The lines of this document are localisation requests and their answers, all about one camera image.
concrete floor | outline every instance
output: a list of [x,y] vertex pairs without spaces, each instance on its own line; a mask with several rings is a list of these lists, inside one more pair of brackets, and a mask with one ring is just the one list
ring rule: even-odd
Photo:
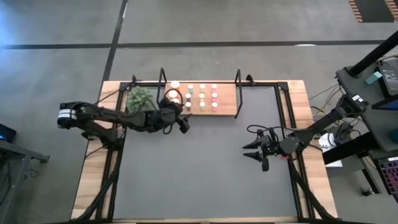
[[[111,43],[122,0],[0,1],[0,44]],[[348,0],[130,0],[120,43],[191,41],[380,40],[398,25],[357,23]],[[255,79],[304,80],[308,96],[336,83],[337,69],[375,45],[118,49],[110,80],[230,80],[240,68]],[[0,50],[0,123],[17,143],[51,154],[26,182],[15,223],[69,219],[87,142],[57,128],[59,103],[94,102],[109,49]],[[312,99],[323,106],[327,94]],[[359,124],[363,133],[366,128]],[[330,176],[340,218],[395,223],[397,204],[383,194],[362,197],[360,172]]]

green plant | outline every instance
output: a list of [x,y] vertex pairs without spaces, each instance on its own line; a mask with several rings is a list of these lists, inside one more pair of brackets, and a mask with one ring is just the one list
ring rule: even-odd
[[153,110],[151,104],[154,96],[148,88],[135,87],[127,97],[126,107],[129,113],[137,113],[138,111]]

wooden table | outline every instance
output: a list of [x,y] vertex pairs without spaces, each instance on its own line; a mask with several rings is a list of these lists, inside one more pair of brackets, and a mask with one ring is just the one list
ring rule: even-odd
[[[186,81],[186,82],[217,82],[217,83],[233,83],[232,80],[220,80],[220,81]],[[306,128],[313,123],[312,113],[310,109],[310,103],[308,102],[307,92],[305,90],[304,81],[302,80],[263,80],[256,81],[256,83],[261,82],[287,82],[289,85],[290,98],[292,101],[292,107],[295,116],[295,122],[297,128]],[[120,81],[108,81],[104,82],[100,99],[108,96],[114,91],[117,91],[120,86]],[[284,107],[285,120],[287,126],[290,126],[289,112],[287,111],[287,103],[284,97],[284,92],[280,91],[282,98],[282,105]],[[116,101],[118,94],[110,96],[105,99],[98,106],[103,106],[109,109],[116,108]],[[103,126],[110,128],[112,124],[99,122]],[[95,149],[99,148],[101,143],[97,140],[90,141],[86,153],[90,153]],[[114,166],[114,161],[116,159],[117,152],[113,152],[112,164]],[[331,193],[328,176],[326,173],[325,164],[323,162],[322,154],[318,149],[308,147],[303,152],[303,159],[305,163],[305,168],[307,172],[308,183],[311,191],[315,194],[319,202],[326,208],[326,210],[337,217],[337,212],[335,208],[335,202]],[[90,155],[83,164],[80,183],[76,193],[75,203],[72,210],[71,218],[79,217],[87,208],[87,206],[93,201],[96,194],[100,190],[101,179],[104,171],[104,164],[106,160],[106,149],[101,149],[98,152]],[[308,217],[308,211],[306,209],[305,197],[301,190],[299,189],[302,209],[304,217]],[[106,217],[108,206],[109,206],[109,196],[111,194],[111,189],[107,192],[106,198],[104,200],[104,207],[102,216]],[[297,217],[252,217],[252,218],[211,218],[211,219],[161,219],[161,220],[113,220],[114,222],[294,222]]]

wooden tray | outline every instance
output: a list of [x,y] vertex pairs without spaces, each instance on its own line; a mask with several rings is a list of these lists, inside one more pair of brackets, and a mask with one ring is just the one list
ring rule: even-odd
[[[193,85],[193,94],[191,97],[191,111],[187,111],[186,107],[184,107],[184,111],[182,114],[192,114],[192,115],[214,115],[214,116],[235,116],[238,110],[237,102],[236,102],[236,85],[235,84],[223,84],[223,83],[204,83],[206,85],[205,88],[205,110],[201,111],[199,107],[200,99],[200,84],[201,83],[180,83],[179,92],[182,94],[183,103],[185,104],[187,101],[185,99],[185,94],[188,93],[188,85]],[[218,106],[216,111],[211,110],[211,85],[217,84],[217,97],[218,97]],[[165,91],[170,89],[170,83],[166,83]]]

wooden board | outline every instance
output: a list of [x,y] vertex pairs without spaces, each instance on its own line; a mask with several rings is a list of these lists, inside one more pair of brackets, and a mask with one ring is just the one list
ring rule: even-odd
[[[182,83],[180,82],[180,88],[178,91],[182,94],[183,103],[185,104],[186,98],[185,94],[188,93],[188,85],[193,85],[193,94],[191,98],[192,108],[191,111],[187,111],[186,107],[184,106],[184,111],[182,114],[192,114],[192,115],[213,115],[213,116],[235,116],[236,112],[238,111],[238,107],[236,104],[236,85],[235,84],[225,84],[225,83],[205,83],[205,110],[200,110],[199,103],[199,93],[200,93],[200,84],[201,83]],[[211,84],[217,84],[217,110],[211,110]],[[166,83],[165,91],[171,89],[170,83]]]
[[[209,81],[181,81],[187,83],[202,83]],[[217,80],[211,81],[215,83],[230,83],[233,84],[233,80]],[[294,116],[296,125],[298,128],[306,128],[313,123],[312,113],[310,109],[310,103],[308,101],[307,92],[305,89],[304,81],[302,80],[256,80],[256,83],[270,83],[270,82],[287,82],[289,84],[290,98],[292,101]],[[108,81],[103,83],[103,88],[101,91],[101,98],[106,96],[119,88],[121,81]],[[101,106],[106,108],[115,108],[117,95],[114,95],[107,100],[101,102]],[[282,95],[282,104],[284,107],[285,120],[288,125],[290,125],[289,114],[287,112],[286,102],[284,100],[284,95]],[[88,146],[88,152],[96,148],[96,144],[91,142]],[[76,194],[75,203],[73,206],[73,211],[71,218],[77,218],[83,213],[86,207],[93,201],[95,195],[98,193],[101,185],[101,178],[104,169],[104,163],[106,159],[106,153],[100,153],[100,150],[95,157],[89,157],[83,164],[83,169],[80,177],[80,183],[78,186],[78,192]],[[335,203],[333,200],[333,195],[331,193],[331,188],[329,185],[328,176],[326,173],[325,163],[323,162],[322,153],[312,147],[307,147],[303,152],[303,158],[305,163],[305,170],[307,172],[307,178],[311,191],[314,193],[319,202],[324,206],[324,208],[333,215],[337,217],[337,211]],[[300,200],[302,204],[302,209],[304,217],[308,217],[308,212],[305,204],[305,197],[302,191],[299,192]],[[103,217],[106,217],[108,204],[104,205]],[[155,220],[156,222],[198,222],[198,220]],[[297,217],[247,217],[247,218],[225,218],[224,222],[295,222]],[[145,222],[145,220],[114,220],[114,222]]]

